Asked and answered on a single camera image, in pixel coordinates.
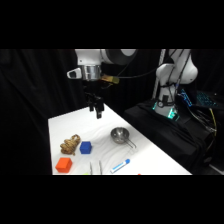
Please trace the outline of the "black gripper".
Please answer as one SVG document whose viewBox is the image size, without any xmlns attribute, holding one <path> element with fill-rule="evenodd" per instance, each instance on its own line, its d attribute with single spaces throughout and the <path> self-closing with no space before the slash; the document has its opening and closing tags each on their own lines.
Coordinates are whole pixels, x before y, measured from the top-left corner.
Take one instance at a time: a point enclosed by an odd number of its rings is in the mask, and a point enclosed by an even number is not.
<svg viewBox="0 0 224 224">
<path fill-rule="evenodd" d="M 97 119 L 102 118 L 102 110 L 98 106 L 103 105 L 103 98 L 100 96 L 101 82 L 100 81 L 84 81 L 84 93 L 87 99 L 87 104 L 89 105 L 90 112 L 94 111 L 94 106 L 96 108 Z"/>
</svg>

